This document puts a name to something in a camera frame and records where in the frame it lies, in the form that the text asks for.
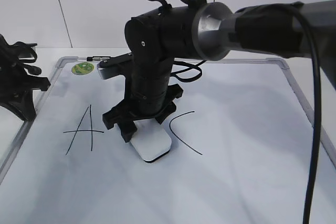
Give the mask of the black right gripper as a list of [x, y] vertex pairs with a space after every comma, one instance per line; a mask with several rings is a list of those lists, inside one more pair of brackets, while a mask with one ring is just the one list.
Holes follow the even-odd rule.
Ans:
[[124, 77], [123, 99], [102, 115], [108, 130], [117, 125], [125, 142], [137, 131], [135, 121], [155, 119], [158, 124], [176, 111], [175, 99], [183, 95], [179, 84], [169, 85], [168, 76], [154, 79]]

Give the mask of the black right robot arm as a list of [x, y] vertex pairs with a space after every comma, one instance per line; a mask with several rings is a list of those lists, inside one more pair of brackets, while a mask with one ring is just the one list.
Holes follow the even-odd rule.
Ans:
[[182, 88], [171, 85], [173, 65], [185, 59], [218, 61], [231, 51], [283, 58], [318, 56], [335, 84], [335, 1], [266, 4], [232, 12], [220, 2], [192, 0], [131, 18], [124, 35], [128, 54], [100, 63], [104, 79], [125, 78], [124, 98], [102, 116], [107, 129], [119, 126], [131, 140], [138, 120], [162, 123], [176, 111]]

